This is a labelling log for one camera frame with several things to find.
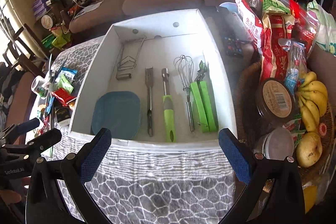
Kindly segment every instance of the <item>gray patterned tablecloth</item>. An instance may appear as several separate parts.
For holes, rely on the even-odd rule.
[[[53,67],[67,57],[66,67],[78,70],[73,94],[103,37],[60,54]],[[69,138],[53,148],[54,160],[77,152],[84,142]],[[139,153],[110,148],[91,182],[85,184],[101,210],[115,224],[218,223],[233,205],[234,172],[220,150],[201,153]],[[63,181],[64,199],[73,216],[82,219]]]

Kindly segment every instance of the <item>bunch of bananas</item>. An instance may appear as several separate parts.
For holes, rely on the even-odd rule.
[[[316,74],[311,71],[307,73],[296,95],[307,132],[318,133],[320,117],[327,111],[327,88],[320,81],[316,81]]]

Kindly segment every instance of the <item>teal plate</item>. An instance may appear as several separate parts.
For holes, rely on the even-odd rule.
[[[131,91],[113,91],[96,102],[91,128],[94,135],[101,128],[107,128],[112,138],[131,140],[139,130],[140,121],[139,97]]]

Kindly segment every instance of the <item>paper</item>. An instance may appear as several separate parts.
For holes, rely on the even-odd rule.
[[[101,5],[101,3],[102,3],[102,1],[98,2],[96,4],[92,4],[92,5],[89,5],[87,7],[84,7],[82,10],[79,11],[79,13],[74,17],[74,19],[81,16],[81,15],[84,15],[84,14],[86,14],[86,13],[92,11],[92,10],[97,9]]]

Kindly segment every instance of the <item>red packaging bag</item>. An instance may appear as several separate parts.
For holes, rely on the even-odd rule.
[[[284,81],[288,66],[288,53],[280,47],[279,38],[291,38],[295,18],[285,13],[267,12],[262,22],[265,43],[262,48],[260,82],[273,77]]]
[[[263,23],[251,10],[245,0],[235,0],[238,7],[238,14],[247,28],[248,32],[253,37],[254,43],[260,50],[264,45],[264,29]]]

